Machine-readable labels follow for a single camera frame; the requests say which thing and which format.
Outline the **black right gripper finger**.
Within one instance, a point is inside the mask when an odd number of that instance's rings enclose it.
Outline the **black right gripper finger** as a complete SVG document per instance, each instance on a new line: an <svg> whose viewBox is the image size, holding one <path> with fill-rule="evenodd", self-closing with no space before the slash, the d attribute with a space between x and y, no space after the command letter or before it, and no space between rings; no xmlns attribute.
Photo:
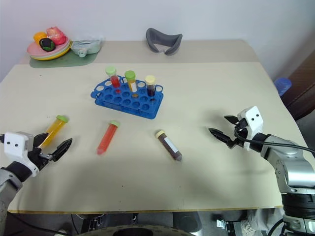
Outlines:
<svg viewBox="0 0 315 236"><path fill-rule="evenodd" d="M231 138L225 135L222 131L215 128L208 128L208 130L217 140L225 143L227 146L232 144Z"/></svg>
<svg viewBox="0 0 315 236"><path fill-rule="evenodd" d="M230 116L230 115L228 115L228 116L224 116L224 118L225 118L228 122L230 122L230 123L232 123L232 124L234 124L234 125L237 125L238 122L239 122L239 120L238 120L238 118L237 118L236 116Z"/></svg>

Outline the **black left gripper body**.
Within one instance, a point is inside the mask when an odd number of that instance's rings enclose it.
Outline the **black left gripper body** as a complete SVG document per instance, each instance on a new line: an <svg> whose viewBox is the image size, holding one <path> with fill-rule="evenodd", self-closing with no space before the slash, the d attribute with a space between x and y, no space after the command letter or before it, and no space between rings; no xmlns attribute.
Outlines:
<svg viewBox="0 0 315 236"><path fill-rule="evenodd" d="M52 161L50 155L42 153L41 148L33 147L33 145L32 150L28 152L28 158L40 171L49 163L49 161Z"/></svg>

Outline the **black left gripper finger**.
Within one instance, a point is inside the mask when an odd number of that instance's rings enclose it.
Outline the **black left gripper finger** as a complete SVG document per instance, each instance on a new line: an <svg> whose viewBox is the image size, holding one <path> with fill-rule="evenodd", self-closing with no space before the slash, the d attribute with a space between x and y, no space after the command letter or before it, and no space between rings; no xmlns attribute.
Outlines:
<svg viewBox="0 0 315 236"><path fill-rule="evenodd" d="M42 148L44 147L44 142L46 140L46 138L49 136L49 133L41 133L41 134L38 134L36 136L34 136L33 138L33 147L34 148Z"/></svg>
<svg viewBox="0 0 315 236"><path fill-rule="evenodd" d="M69 149L72 144L72 138L63 141L57 149L51 154L52 161L57 162Z"/></svg>

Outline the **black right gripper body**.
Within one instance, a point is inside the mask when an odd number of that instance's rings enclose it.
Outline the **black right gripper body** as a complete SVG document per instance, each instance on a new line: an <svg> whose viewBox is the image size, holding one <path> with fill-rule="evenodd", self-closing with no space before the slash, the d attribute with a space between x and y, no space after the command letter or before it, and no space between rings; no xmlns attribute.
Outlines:
<svg viewBox="0 0 315 236"><path fill-rule="evenodd" d="M248 123L245 118L239 120L238 124L234 127L234 136L236 137L232 144L229 145L229 148L234 148L236 145L240 147L244 147L245 139L247 138L248 131L247 131Z"/></svg>

